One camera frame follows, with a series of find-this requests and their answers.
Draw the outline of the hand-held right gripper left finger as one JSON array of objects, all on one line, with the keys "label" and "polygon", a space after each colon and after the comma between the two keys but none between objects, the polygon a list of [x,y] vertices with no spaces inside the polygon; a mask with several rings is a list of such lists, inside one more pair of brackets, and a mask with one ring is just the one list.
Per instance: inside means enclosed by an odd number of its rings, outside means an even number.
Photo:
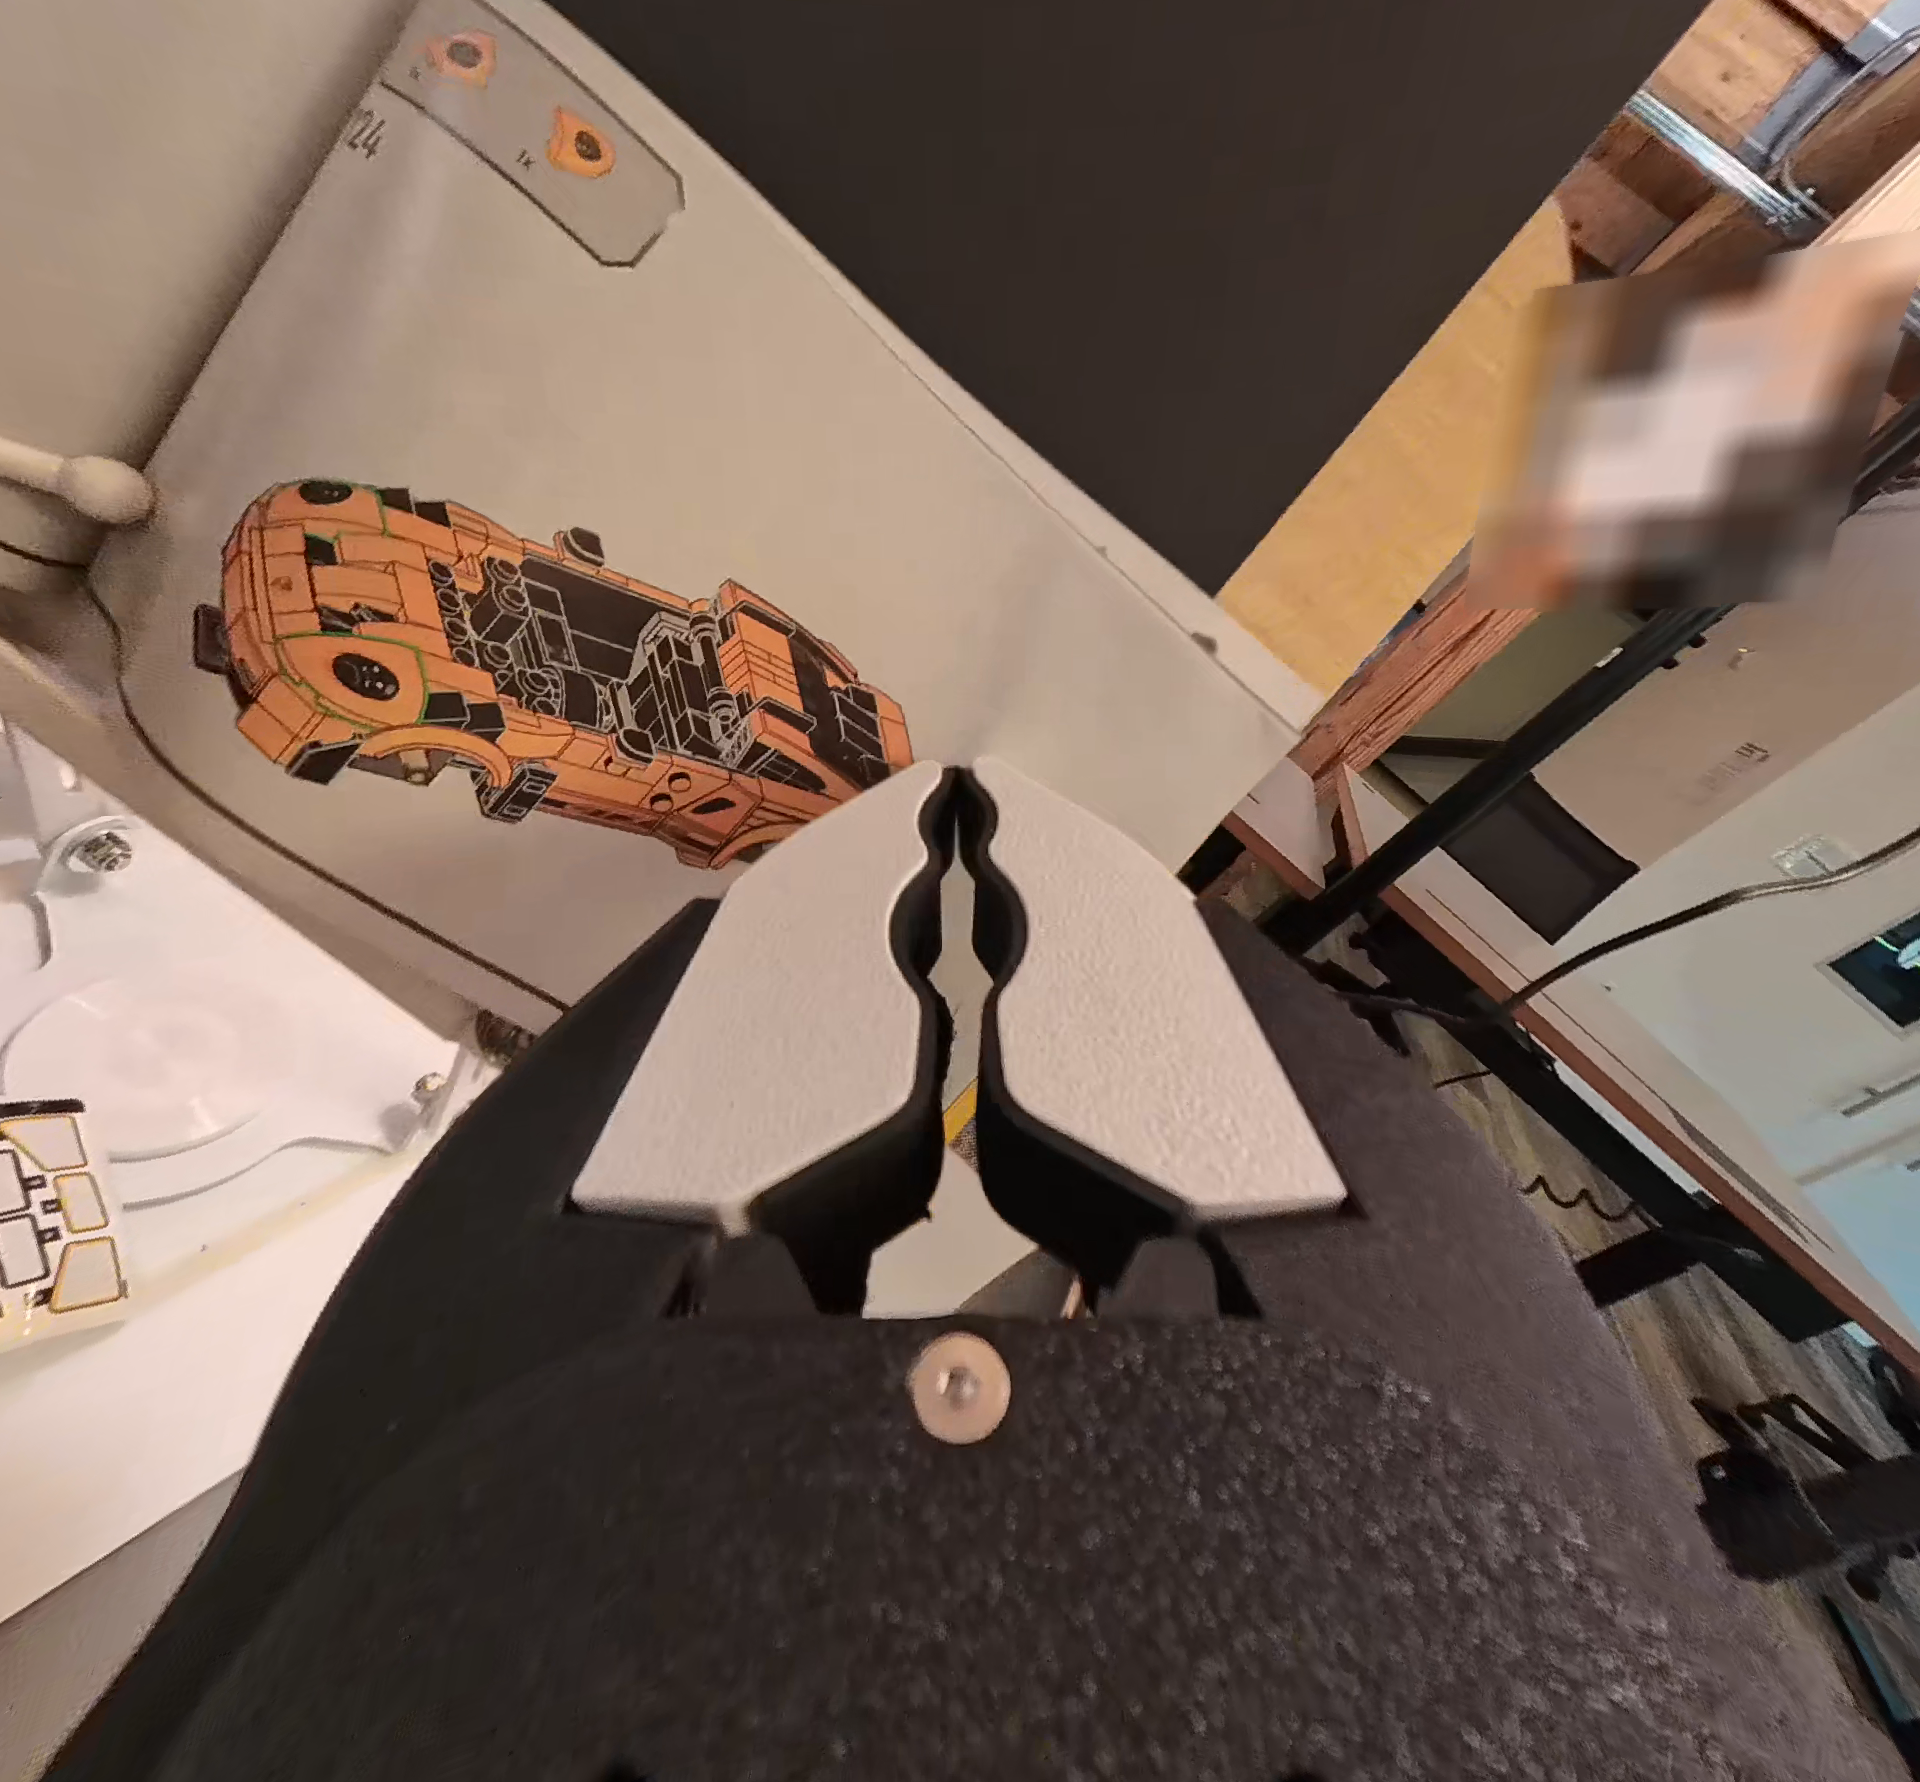
[{"label": "hand-held right gripper left finger", "polygon": [[952,769],[917,765],[728,885],[568,1202],[771,1238],[820,1315],[927,1219],[946,1164],[940,885]]}]

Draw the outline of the white wooden book stand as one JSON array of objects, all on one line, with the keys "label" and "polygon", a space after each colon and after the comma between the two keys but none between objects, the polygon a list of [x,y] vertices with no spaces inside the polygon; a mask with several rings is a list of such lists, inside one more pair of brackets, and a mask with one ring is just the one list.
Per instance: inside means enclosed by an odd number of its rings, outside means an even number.
[{"label": "white wooden book stand", "polygon": [[[532,542],[405,487],[350,487],[373,555],[262,570],[243,511],[240,581],[326,610],[276,639],[252,597],[175,626],[188,678],[236,694],[243,765],[302,797],[362,769],[470,784],[392,823],[326,819],[424,905],[514,903],[583,955],[616,903],[667,917],[830,800],[914,755],[910,719],[790,615],[723,581],[683,603],[593,565],[589,531]],[[256,900],[188,849],[246,836],[87,691],[25,610],[2,615],[2,1101],[74,1089],[130,1260],[109,1329],[2,1357],[2,1618],[97,1561],[206,1514],[266,1426],[295,1355],[424,1147],[488,1080],[483,1015],[460,1049],[421,955],[363,952],[314,911]]]}]

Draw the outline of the black office chair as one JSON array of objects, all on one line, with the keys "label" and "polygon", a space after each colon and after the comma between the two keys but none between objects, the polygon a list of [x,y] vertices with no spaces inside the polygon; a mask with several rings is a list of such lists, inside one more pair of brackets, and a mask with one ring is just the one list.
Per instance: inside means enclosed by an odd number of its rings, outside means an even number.
[{"label": "black office chair", "polygon": [[1916,1561],[1916,1452],[1870,1456],[1799,1394],[1741,1409],[1695,1399],[1721,1448],[1695,1465],[1696,1520],[1728,1571],[1760,1585],[1839,1571],[1880,1601]]}]

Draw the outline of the lego sticker sheet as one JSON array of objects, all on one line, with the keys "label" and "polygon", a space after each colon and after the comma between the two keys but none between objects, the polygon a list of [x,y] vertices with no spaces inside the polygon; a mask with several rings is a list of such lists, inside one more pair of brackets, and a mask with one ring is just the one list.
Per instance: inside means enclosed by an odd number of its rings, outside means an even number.
[{"label": "lego sticker sheet", "polygon": [[80,1101],[2,1104],[2,1355],[115,1326],[130,1260]]}]

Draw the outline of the wooden desk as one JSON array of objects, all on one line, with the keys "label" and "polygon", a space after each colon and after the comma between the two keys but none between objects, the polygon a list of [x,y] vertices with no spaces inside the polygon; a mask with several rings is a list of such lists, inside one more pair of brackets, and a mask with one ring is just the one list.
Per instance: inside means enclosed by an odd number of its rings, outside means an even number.
[{"label": "wooden desk", "polygon": [[1281,882],[1261,929],[1291,952],[1354,934],[1401,997],[1437,1011],[1485,1080],[1624,1198],[1641,1227],[1581,1270],[1599,1306],[1711,1270],[1790,1339],[1849,1322],[1916,1370],[1916,1322],[1755,1125],[1589,979],[1518,999],[1555,962],[1544,937],[1452,856],[1452,836],[1365,784],[1361,769],[1523,622],[1446,592],[1229,814],[1226,830]]}]

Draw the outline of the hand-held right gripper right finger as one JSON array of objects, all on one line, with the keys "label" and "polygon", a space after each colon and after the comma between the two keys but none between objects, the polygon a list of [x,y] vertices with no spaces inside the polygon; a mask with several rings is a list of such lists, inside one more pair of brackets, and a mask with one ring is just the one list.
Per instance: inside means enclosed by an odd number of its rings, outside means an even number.
[{"label": "hand-held right gripper right finger", "polygon": [[1245,1315],[1226,1237],[1336,1219],[1346,1187],[1195,895],[996,758],[960,772],[955,827],[992,981],[985,1202],[1096,1318]]}]

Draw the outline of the lego instruction booklet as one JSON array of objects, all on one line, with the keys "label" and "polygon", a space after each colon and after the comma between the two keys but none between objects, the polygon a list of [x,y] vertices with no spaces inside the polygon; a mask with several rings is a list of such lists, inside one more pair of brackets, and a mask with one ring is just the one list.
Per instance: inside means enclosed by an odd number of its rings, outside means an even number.
[{"label": "lego instruction booklet", "polygon": [[914,762],[1176,869],[1303,686],[542,0],[2,0],[2,719],[542,1027]]}]

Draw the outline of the small black screen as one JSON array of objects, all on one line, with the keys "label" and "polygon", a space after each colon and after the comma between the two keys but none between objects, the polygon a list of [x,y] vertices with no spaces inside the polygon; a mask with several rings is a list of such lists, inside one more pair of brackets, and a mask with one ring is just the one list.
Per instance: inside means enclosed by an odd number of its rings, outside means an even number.
[{"label": "small black screen", "polygon": [[1916,914],[1858,942],[1825,973],[1888,1031],[1916,1027]]}]

